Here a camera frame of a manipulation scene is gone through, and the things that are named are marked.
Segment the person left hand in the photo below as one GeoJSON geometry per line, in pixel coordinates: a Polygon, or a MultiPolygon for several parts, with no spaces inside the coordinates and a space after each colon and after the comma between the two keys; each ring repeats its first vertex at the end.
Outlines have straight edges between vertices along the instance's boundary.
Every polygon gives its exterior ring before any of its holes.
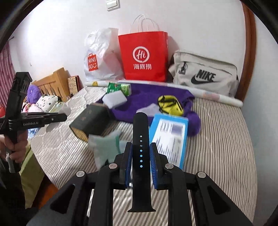
{"type": "Polygon", "coordinates": [[[28,144],[28,132],[20,131],[17,137],[17,143],[13,144],[13,142],[4,135],[1,135],[1,158],[3,160],[6,159],[6,148],[11,150],[13,153],[10,155],[11,160],[15,161],[16,163],[21,163],[26,154],[26,146],[28,144]]]}

